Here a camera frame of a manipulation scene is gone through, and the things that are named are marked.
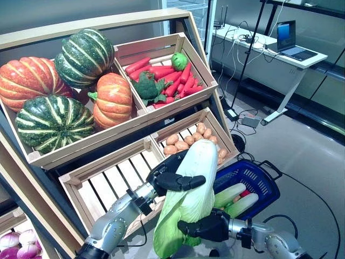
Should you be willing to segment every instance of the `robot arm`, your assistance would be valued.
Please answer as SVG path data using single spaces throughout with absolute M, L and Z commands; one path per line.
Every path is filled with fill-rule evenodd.
M 194 189 L 206 182 L 204 176 L 181 176 L 175 174 L 186 151 L 171 155 L 155 167 L 147 177 L 147 182 L 135 191 L 118 199 L 109 211 L 94 224 L 84 245 L 75 259 L 107 259 L 122 241 L 128 226 L 141 214 L 148 215 L 150 204 L 157 196 L 165 196 L 167 190 L 176 192 Z
M 195 223 L 179 221 L 177 226 L 184 234 L 215 242 L 236 238 L 241 240 L 243 248 L 254 246 L 256 251 L 266 251 L 274 259 L 312 259 L 290 233 L 276 233 L 272 227 L 252 223 L 251 219 L 231 219 L 226 212 L 215 208 L 209 216 Z

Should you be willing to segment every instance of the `laptop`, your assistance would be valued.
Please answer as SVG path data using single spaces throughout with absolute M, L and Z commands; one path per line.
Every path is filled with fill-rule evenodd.
M 296 21 L 277 23 L 277 48 L 272 50 L 298 61 L 317 55 L 316 52 L 296 46 Z

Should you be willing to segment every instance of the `orange pumpkin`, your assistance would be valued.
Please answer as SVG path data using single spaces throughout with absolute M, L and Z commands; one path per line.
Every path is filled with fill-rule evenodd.
M 88 96 L 96 101 L 93 116 L 100 127 L 110 128 L 130 118 L 132 92 L 125 78 L 115 73 L 105 74 L 98 80 L 96 90 Z
M 15 112 L 26 100 L 49 94 L 72 97 L 72 89 L 59 78 L 53 61 L 24 57 L 0 67 L 0 97 Z

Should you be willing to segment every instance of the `laptop screen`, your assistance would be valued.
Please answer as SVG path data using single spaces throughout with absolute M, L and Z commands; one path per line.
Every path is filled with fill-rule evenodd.
M 277 24 L 278 52 L 290 49 L 296 45 L 296 21 Z

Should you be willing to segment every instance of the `floor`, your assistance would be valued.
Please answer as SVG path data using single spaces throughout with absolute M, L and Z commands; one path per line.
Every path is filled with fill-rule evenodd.
M 224 76 L 222 85 L 228 80 Z M 229 104 L 232 100 L 236 81 L 231 81 L 227 88 L 226 98 Z M 234 108 L 236 112 L 248 109 L 258 109 L 258 116 L 264 118 L 270 109 L 262 103 L 243 94 L 238 94 Z M 227 119 L 229 129 L 233 123 Z M 240 125 L 239 129 L 246 134 L 253 132 L 252 128 Z M 246 136 L 246 151 L 254 155 L 256 160 L 269 160 L 281 171 L 297 178 L 329 204 L 337 217 L 342 243 L 338 259 L 344 259 L 344 215 L 345 215 L 345 148 L 331 138 L 285 115 L 275 119 L 266 126 L 259 124 L 257 133 Z M 324 259 L 334 258 L 337 246 L 336 225 L 325 204 L 308 189 L 283 176 L 277 180 L 280 198 L 254 217 L 254 221 L 262 221 L 273 214 L 286 214 L 296 223 L 299 231 L 298 241 L 309 252 L 312 258 L 320 258 L 327 252 Z M 139 248 L 119 249 L 115 251 L 116 259 L 154 258 L 157 256 L 152 248 L 153 229 L 156 220 L 146 225 L 148 232 L 147 244 Z M 270 221 L 276 230 L 293 233 L 294 229 L 285 219 Z M 130 244 L 140 244 L 144 240 L 142 230 L 138 230 L 127 240 Z M 237 259 L 263 259 L 269 256 L 257 254 L 253 249 L 241 247 L 239 241 L 228 240 L 222 243 L 204 241 L 195 248 L 182 247 L 173 258 L 201 258 L 208 256 L 209 251 L 217 248 L 221 256 Z

